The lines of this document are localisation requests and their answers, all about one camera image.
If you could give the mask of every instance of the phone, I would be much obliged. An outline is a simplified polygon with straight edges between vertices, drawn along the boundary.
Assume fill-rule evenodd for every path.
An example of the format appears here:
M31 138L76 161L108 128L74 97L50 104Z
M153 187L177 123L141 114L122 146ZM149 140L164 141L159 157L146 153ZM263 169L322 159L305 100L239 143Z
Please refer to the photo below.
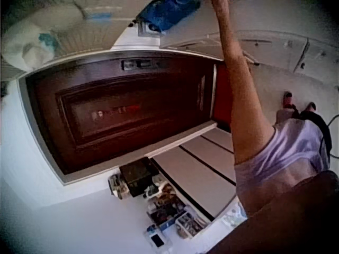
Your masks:
M157 234L152 236L151 239L158 248L165 244Z

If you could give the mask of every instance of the blue object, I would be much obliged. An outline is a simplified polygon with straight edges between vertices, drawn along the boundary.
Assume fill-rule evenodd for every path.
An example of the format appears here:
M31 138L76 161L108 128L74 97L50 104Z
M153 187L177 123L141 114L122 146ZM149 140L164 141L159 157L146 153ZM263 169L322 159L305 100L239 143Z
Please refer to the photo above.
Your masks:
M170 218L168 221L164 222L163 224L159 225L160 231L164 231L165 229L169 228L175 223L176 218Z
M156 230L155 225L151 225L146 229L148 233L154 233L155 230Z
M138 15L159 31L165 31L176 25L181 19L200 8L201 0L155 0Z
M46 46L51 47L53 51L55 51L59 47L59 43L57 39L55 39L49 33L40 33L39 34L39 41L44 42Z
M92 13L87 17L88 20L98 23L111 22L112 18L113 14L110 12Z

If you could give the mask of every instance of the black box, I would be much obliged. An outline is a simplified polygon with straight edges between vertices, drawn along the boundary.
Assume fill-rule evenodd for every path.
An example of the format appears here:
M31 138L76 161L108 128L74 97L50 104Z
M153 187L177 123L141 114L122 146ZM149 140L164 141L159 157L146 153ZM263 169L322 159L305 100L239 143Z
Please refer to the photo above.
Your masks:
M120 172L132 197L143 194L147 187L153 184L152 176L158 174L148 158L121 166Z

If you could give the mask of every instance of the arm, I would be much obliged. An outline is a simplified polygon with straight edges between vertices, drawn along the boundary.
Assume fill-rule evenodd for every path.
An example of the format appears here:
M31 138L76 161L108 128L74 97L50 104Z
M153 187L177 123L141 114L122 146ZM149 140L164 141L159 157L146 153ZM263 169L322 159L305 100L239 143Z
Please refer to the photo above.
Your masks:
M227 0L212 0L219 21L222 50L233 93L231 130L235 163L259 153L274 135L263 115L243 51L230 26Z
M337 235L330 232L339 225L338 189L338 177L331 171L307 178L249 217L208 254L326 253L325 247L331 252L337 245Z

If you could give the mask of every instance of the clutter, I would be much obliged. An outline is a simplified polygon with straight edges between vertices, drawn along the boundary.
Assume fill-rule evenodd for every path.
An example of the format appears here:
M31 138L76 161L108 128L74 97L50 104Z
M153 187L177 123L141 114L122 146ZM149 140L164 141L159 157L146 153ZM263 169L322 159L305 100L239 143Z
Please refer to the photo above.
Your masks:
M156 175L152 177L153 185L147 187L144 193L144 198L150 199L162 193L163 188L167 184L167 181L162 175Z
M138 36L160 38L161 31L146 21L138 21Z
M193 209L191 206L186 205L185 206L185 211L189 212L190 214L192 214L192 216L194 217L194 219L196 221L198 221L198 223L200 225L202 225L203 228L206 228L208 223L202 218L200 217L200 215L197 213L197 211L195 209Z
M56 34L83 20L74 4L60 4L38 10L11 26L2 36L1 55L10 65L33 71L55 57Z
M194 218L189 212L184 213L175 221L176 225L188 235L189 238L195 237L200 231L202 231L206 224L201 224L201 220Z
M189 235L183 230L182 227L180 227L179 225L175 225L176 227L176 233L179 235L180 238L182 239L187 239L189 237Z
M120 171L132 197L143 194L148 186L153 185L152 176L158 174L158 171L151 166L148 158L142 158L121 166Z
M127 184L121 179L121 174L116 174L108 179L108 184L112 195L119 199L124 199L130 196Z
M147 215L161 231L173 225L176 218L185 212L185 204L176 196L170 184L164 186L160 197L150 199L149 203L148 207L151 210L147 212Z
M247 216L242 204L237 202L221 219L226 226L235 229L247 220Z
M149 226L146 232L144 232L144 236L155 253L166 254L172 252L172 242L155 225Z
M200 0L155 0L138 15L153 31L163 32L200 8Z

